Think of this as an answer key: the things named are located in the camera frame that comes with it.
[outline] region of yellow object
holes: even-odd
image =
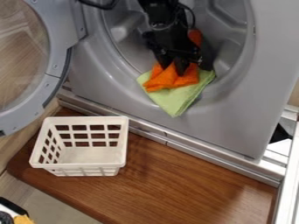
[[[29,219],[27,215],[19,215],[13,218],[15,224],[34,224],[33,220]]]

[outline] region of green cloth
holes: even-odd
[[[156,92],[148,93],[143,87],[143,83],[150,78],[151,71],[140,75],[137,82],[143,88],[149,98],[159,105],[166,113],[172,117],[182,115],[188,107],[194,102],[198,95],[204,90],[214,78],[214,71],[199,71],[200,82],[188,87],[178,87],[172,89],[162,89]]]

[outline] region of wooden surface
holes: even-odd
[[[79,116],[63,109],[58,116]],[[58,178],[33,169],[35,137],[9,162],[17,179],[104,223],[269,223],[276,189],[129,134],[116,177]]]

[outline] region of white plastic basket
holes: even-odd
[[[126,164],[129,119],[48,117],[31,154],[33,168],[65,176],[115,176]]]

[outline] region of washing machine drum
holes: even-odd
[[[161,129],[258,158],[296,82],[298,1],[181,1],[193,10],[196,27],[217,53],[213,63],[217,78],[177,118],[163,112],[136,82],[156,61],[142,38],[150,28],[138,1],[121,0],[108,11],[89,6],[82,11],[78,1],[26,2],[47,32],[47,64],[33,91],[42,93],[51,85],[44,82],[45,77],[55,79],[51,91],[43,94],[47,99],[64,79],[69,48],[75,45],[69,79],[76,95],[156,123]],[[38,106],[29,103],[34,93],[3,109],[3,134],[18,130],[42,112],[49,101],[45,97],[35,103],[37,112],[27,113],[30,119],[14,121],[24,114],[22,105],[36,110]]]

